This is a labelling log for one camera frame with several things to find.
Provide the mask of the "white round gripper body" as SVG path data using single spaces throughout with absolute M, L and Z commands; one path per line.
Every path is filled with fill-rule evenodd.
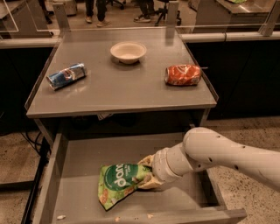
M 167 148 L 157 151 L 152 160 L 152 172 L 162 184 L 171 183 L 179 179 L 179 176 L 168 165 L 167 152 Z

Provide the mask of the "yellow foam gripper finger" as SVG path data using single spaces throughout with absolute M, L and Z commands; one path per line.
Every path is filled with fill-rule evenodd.
M 141 181 L 137 187 L 139 189 L 153 189 L 160 187 L 163 184 L 163 181 L 155 177 L 153 174 L 148 174 L 143 181 Z
M 144 157 L 142 160 L 140 160 L 138 164 L 152 167 L 153 158 L 154 158 L 153 155 L 149 155 L 147 157 Z

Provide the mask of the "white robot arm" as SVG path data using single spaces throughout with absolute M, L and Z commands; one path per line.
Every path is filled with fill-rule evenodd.
M 152 169 L 140 183 L 142 189 L 157 188 L 189 172 L 221 165 L 280 190 L 280 152 L 236 143 L 203 127 L 188 130 L 181 143 L 158 150 L 139 163 Z

